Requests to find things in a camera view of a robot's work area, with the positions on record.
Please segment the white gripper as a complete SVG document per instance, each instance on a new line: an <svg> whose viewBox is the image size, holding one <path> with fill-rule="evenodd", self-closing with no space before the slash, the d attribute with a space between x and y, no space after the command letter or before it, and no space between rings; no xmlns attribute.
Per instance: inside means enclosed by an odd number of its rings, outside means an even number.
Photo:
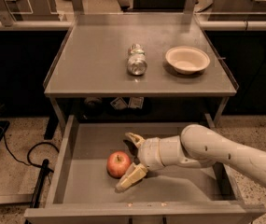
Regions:
<svg viewBox="0 0 266 224"><path fill-rule="evenodd" d="M138 148L139 164L132 163L124 176L116 185L117 191L124 191L136 182L143 179L148 171L157 171L164 167L160 153L160 138L144 139L136 133L126 133L133 144Z"/></svg>

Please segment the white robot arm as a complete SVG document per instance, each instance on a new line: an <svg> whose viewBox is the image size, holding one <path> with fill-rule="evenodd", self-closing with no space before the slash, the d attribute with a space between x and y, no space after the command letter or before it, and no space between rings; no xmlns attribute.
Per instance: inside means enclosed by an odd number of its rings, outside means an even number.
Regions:
<svg viewBox="0 0 266 224"><path fill-rule="evenodd" d="M137 147L138 163L133 163L116 185L124 191L147 173L167 166L205 168L220 162L229 165L266 188L266 152L248 147L199 124L186 126L180 135L148 138L127 133Z"/></svg>

